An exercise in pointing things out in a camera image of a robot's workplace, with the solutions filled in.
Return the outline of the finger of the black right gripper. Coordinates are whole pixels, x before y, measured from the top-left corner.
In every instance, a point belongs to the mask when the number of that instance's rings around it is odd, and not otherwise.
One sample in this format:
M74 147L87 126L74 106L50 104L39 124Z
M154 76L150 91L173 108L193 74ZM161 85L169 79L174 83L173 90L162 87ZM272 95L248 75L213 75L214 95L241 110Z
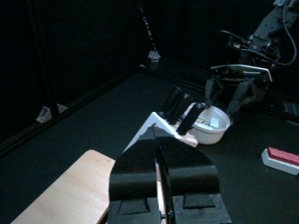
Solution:
M254 80L253 79L245 79L240 84L236 91L236 94L233 96L233 99L229 104L228 108L228 115L232 116L236 112L241 109L242 101L246 97L246 94L249 92L250 87L253 86Z
M212 77L206 81L206 96L205 105L209 109L221 95L221 82L216 77Z

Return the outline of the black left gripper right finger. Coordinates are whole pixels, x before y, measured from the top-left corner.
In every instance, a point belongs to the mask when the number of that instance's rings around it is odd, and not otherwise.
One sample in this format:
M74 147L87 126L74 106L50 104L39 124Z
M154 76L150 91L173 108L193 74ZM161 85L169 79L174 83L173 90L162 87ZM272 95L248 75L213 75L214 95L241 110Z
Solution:
M154 142L167 224L232 224L212 160L161 128Z

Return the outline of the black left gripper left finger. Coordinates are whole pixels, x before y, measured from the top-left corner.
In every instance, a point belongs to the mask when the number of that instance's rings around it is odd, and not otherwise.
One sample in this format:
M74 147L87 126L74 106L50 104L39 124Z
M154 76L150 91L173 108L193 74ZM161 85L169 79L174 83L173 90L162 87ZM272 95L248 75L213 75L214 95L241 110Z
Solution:
M109 181L107 224L161 224L155 134L149 128L115 162Z

